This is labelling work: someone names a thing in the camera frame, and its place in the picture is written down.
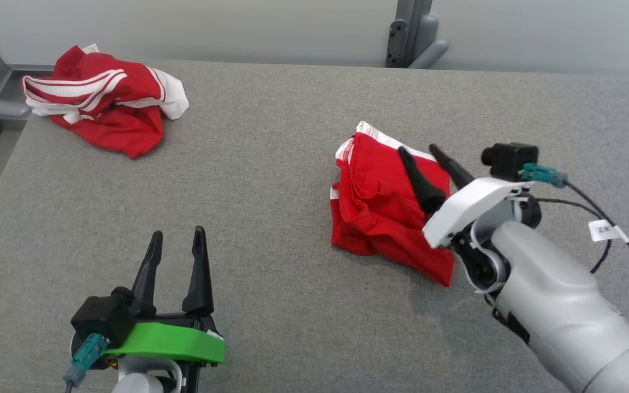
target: gray fabric surface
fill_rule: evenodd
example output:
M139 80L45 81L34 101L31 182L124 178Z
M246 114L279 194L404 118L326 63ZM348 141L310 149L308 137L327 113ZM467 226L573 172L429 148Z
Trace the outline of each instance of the gray fabric surface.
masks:
M0 391L62 391L69 318L132 284L164 232L155 303L178 311L196 224L207 229L227 361L200 391L564 391L492 320L456 270L450 289L329 243L334 152L359 120L474 174L483 147L523 141L569 172L629 234L629 79L292 65L154 62L192 107L137 161L46 119L0 180ZM576 200L569 191L536 194ZM591 265L586 213L544 206L540 231ZM598 274L629 319L629 254ZM112 371L80 391L110 391Z

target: red garment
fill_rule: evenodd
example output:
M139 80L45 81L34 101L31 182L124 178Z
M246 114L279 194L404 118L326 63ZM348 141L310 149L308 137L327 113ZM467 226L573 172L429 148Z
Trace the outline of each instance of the red garment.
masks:
M26 76L21 83L34 114L131 159L162 141L162 112L177 119L188 108L180 80L77 46L57 60L52 77Z
M424 239L424 214L397 148L402 145L366 122L337 151L340 182L332 186L331 243L358 255L378 252L450 286L454 256ZM434 186L450 192L448 174L427 153L409 149Z

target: red cloth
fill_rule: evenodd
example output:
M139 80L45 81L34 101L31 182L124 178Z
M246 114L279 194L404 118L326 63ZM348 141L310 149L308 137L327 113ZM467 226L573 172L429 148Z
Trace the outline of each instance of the red cloth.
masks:
M57 60L51 77L24 77L22 84L34 114L131 159L162 141L162 111L176 119L188 108L171 75L77 46Z
M424 214L397 153L401 144L361 122L337 152L340 181L332 186L331 243L358 255L380 253L450 286L454 256L424 239ZM419 170L449 194L448 174L427 153L409 149Z

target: folded red garment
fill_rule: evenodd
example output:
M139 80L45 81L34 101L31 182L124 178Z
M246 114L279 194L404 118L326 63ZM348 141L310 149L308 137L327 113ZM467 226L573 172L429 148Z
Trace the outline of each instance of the folded red garment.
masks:
M189 106L171 75L78 46L57 60L51 77L25 76L21 83L34 114L131 159L162 141L162 112L178 119Z
M332 186L331 243L358 255L383 256L419 269L450 286L454 256L424 239L424 214L407 179L397 148L402 144L360 122L336 152L340 181ZM434 186L450 192L450 179L431 154L410 149L417 167Z

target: green plastic part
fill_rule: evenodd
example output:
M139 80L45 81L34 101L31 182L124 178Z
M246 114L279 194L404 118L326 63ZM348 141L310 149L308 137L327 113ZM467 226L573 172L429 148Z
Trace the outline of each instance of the green plastic part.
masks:
M163 323L138 323L123 346L107 349L105 354L223 363L225 343L198 329Z

